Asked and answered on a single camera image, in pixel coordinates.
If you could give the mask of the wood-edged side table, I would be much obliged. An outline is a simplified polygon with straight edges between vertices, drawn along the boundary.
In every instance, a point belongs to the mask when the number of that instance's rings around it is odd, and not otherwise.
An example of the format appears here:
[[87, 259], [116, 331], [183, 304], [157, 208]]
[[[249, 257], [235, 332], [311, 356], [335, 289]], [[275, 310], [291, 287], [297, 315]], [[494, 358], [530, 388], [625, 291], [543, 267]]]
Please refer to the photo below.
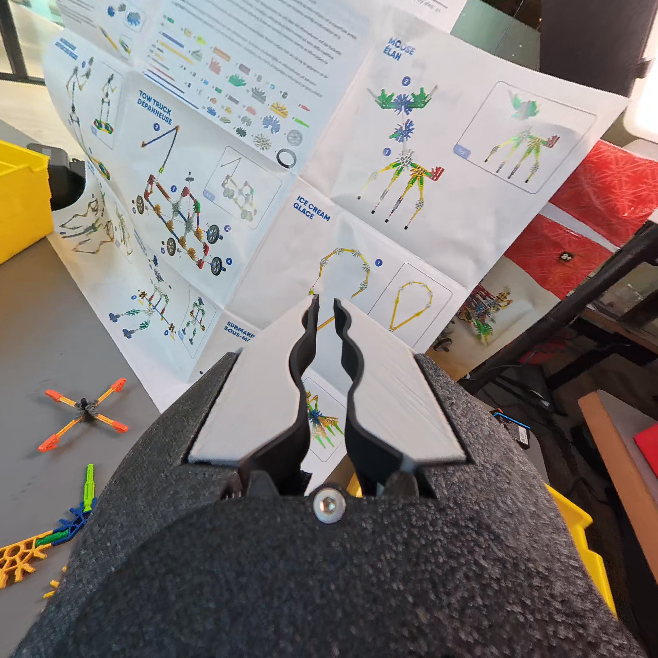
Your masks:
[[657, 477], [634, 440], [656, 421], [602, 390], [578, 404], [657, 580]]

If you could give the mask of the orange grey cross assembly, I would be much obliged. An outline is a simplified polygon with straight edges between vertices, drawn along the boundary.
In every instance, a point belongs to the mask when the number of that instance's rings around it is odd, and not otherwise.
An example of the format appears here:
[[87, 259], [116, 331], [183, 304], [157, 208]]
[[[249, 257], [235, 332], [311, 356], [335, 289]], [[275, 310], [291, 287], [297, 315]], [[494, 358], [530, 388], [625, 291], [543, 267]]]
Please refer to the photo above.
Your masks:
[[110, 426], [116, 432], [123, 434], [129, 430], [129, 427], [126, 424], [120, 423], [119, 421], [114, 421], [111, 418], [102, 415], [98, 411], [98, 407], [105, 399], [107, 399], [111, 394], [120, 392], [126, 384], [126, 378], [120, 378], [115, 381], [108, 390], [106, 390], [98, 399], [92, 399], [88, 401], [86, 398], [82, 398], [79, 401], [74, 401], [63, 394], [55, 390], [46, 390], [45, 395], [61, 404], [65, 404], [69, 407], [76, 409], [77, 416], [70, 421], [66, 426], [64, 426], [60, 431], [51, 435], [46, 439], [41, 445], [38, 446], [37, 450], [40, 453], [45, 453], [50, 450], [55, 449], [62, 437], [70, 431], [75, 425], [79, 423], [92, 423], [98, 421]]

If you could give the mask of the white building instruction sheet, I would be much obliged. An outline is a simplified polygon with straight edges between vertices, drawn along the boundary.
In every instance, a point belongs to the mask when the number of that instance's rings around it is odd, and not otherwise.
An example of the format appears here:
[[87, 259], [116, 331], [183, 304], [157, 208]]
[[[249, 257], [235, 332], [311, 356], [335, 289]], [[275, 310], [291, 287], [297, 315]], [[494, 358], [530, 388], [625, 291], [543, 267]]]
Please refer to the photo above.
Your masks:
[[345, 455], [333, 298], [423, 353], [629, 103], [412, 1], [58, 1], [44, 62], [85, 154], [51, 243], [160, 411], [308, 294]]

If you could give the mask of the black rounded object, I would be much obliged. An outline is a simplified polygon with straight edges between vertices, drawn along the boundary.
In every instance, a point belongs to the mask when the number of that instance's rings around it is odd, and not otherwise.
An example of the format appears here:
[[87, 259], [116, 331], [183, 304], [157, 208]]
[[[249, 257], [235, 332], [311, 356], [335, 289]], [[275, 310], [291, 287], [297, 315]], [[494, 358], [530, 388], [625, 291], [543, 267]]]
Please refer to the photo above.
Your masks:
[[48, 175], [51, 190], [51, 209], [69, 207], [82, 196], [86, 185], [86, 163], [84, 160], [70, 159], [62, 148], [28, 143], [28, 149], [49, 157]]

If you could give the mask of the black battery blue stripe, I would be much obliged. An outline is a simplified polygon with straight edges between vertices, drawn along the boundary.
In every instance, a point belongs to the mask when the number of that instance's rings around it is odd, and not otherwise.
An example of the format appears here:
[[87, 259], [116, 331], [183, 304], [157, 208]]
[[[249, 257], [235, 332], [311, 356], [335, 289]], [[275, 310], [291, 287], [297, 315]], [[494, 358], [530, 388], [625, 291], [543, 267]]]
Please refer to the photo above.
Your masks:
[[522, 447], [522, 449], [530, 449], [530, 436], [531, 429], [525, 423], [522, 423], [510, 416], [506, 415], [501, 409], [494, 409], [491, 415], [509, 432], [512, 438]]

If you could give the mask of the blue green assembly with red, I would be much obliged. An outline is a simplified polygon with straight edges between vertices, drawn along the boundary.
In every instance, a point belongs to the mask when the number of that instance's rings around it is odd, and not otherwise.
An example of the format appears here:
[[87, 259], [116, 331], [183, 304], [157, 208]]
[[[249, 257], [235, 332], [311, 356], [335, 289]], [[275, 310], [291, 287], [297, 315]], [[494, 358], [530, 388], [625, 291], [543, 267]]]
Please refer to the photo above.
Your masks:
[[83, 498], [77, 507], [69, 509], [70, 517], [59, 520], [58, 527], [1, 548], [1, 589], [21, 582], [26, 574], [36, 570], [35, 560], [47, 558], [47, 550], [71, 541], [89, 520], [97, 505], [95, 495], [95, 465], [86, 467]]

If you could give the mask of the red flat object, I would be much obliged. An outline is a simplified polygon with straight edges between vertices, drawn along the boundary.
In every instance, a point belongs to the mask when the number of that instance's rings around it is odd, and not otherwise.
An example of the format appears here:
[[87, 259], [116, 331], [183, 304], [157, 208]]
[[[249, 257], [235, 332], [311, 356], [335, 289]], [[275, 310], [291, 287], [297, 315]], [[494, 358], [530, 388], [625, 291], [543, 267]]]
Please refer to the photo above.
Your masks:
[[651, 468], [655, 477], [658, 475], [658, 445], [657, 445], [658, 426], [653, 426], [634, 435], [633, 439], [642, 456]]

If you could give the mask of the black metal bar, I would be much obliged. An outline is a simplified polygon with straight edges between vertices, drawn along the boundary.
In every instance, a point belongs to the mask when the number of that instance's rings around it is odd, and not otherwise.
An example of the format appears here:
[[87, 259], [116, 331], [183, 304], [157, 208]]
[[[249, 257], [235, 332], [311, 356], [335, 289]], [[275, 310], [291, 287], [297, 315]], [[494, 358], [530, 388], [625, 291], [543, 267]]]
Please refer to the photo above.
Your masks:
[[469, 393], [476, 394], [536, 345], [550, 339], [553, 334], [572, 322], [593, 300], [623, 279], [642, 263], [657, 261], [657, 223], [649, 220], [635, 236], [614, 253], [597, 273], [580, 284], [570, 296], [560, 301], [547, 315], [520, 334], [481, 366], [463, 377], [459, 384]]

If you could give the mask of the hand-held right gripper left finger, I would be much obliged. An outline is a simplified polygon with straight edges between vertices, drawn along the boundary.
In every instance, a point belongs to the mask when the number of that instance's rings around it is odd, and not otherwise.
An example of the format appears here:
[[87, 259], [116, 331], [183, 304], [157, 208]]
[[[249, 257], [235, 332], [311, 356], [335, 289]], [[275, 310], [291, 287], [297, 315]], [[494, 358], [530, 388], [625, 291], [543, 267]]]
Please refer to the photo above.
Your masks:
[[190, 463], [253, 471], [303, 492], [310, 445], [302, 376], [317, 350], [318, 295], [301, 302], [242, 349], [188, 455]]

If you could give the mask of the yellow plastic bin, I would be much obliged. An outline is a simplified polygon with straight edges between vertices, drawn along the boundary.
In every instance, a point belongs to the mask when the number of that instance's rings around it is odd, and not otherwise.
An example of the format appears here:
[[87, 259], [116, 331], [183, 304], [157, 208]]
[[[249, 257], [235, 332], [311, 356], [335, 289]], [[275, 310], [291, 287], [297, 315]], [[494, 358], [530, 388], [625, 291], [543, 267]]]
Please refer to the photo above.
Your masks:
[[53, 232], [49, 158], [1, 141], [1, 263]]
[[590, 515], [547, 488], [519, 455], [399, 472], [400, 485], [362, 495], [350, 510], [357, 476], [345, 493], [346, 528], [361, 532], [361, 565], [382, 567], [379, 578], [405, 578], [424, 566], [438, 604], [434, 616], [472, 621], [575, 622], [617, 612], [604, 561], [587, 542]]

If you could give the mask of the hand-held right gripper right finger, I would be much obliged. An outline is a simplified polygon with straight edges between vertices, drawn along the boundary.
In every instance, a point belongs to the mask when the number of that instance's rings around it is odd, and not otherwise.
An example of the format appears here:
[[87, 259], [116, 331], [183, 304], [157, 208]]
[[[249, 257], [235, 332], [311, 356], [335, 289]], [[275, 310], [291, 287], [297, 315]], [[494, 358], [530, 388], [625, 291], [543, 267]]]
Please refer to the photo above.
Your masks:
[[351, 379], [345, 445], [364, 496], [392, 476], [417, 495], [422, 468], [464, 465], [468, 453], [416, 352], [346, 299], [333, 302], [341, 365]]

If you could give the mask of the black panel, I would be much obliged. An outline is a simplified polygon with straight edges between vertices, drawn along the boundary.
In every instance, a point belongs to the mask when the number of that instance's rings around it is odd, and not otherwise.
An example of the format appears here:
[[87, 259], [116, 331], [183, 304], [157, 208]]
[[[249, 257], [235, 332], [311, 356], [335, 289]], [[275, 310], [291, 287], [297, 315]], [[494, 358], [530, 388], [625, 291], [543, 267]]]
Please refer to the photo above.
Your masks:
[[539, 71], [629, 97], [656, 16], [656, 1], [542, 1]]

